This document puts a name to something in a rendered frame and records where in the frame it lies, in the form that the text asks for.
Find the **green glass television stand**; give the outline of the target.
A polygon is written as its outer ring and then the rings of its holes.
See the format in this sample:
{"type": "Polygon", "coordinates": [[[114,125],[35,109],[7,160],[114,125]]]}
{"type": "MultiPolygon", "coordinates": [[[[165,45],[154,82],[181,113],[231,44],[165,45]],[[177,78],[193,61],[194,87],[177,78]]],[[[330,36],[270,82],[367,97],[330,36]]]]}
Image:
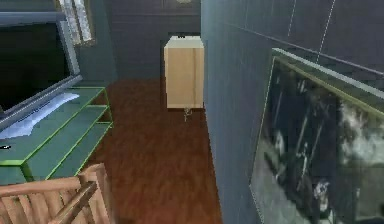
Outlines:
{"type": "Polygon", "coordinates": [[[103,87],[74,87],[78,97],[37,122],[32,132],[0,140],[0,185],[79,173],[113,127],[107,91],[103,87]]]}

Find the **grey framed black television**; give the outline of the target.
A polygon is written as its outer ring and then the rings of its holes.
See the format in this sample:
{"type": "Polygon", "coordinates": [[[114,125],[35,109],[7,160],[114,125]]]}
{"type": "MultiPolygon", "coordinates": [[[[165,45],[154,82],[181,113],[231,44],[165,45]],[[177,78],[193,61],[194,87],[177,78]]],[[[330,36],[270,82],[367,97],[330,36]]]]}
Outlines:
{"type": "Polygon", "coordinates": [[[0,11],[0,130],[81,79],[63,13],[0,11]]]}

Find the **light wooden cabinet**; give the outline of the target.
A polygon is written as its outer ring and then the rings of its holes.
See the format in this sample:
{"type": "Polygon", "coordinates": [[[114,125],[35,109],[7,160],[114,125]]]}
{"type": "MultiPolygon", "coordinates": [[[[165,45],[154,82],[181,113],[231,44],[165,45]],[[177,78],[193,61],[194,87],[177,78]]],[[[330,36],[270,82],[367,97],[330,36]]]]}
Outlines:
{"type": "Polygon", "coordinates": [[[199,36],[172,36],[164,47],[168,108],[202,108],[204,45],[199,36]]]}

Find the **wooden slatted chair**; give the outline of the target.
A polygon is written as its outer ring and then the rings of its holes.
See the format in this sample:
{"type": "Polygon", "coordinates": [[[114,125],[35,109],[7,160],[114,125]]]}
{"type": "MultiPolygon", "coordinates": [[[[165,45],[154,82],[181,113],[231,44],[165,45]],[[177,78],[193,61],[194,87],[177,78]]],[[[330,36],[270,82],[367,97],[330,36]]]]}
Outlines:
{"type": "Polygon", "coordinates": [[[73,177],[0,186],[0,224],[117,224],[104,164],[73,177]]]}

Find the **dark framed wall picture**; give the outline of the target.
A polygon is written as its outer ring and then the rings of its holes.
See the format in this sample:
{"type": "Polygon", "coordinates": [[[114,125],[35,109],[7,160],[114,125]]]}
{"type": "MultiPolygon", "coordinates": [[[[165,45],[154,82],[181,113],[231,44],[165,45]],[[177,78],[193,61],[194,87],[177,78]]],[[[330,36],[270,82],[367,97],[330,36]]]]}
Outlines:
{"type": "Polygon", "coordinates": [[[384,224],[384,91],[273,49],[249,188],[261,224],[384,224]]]}

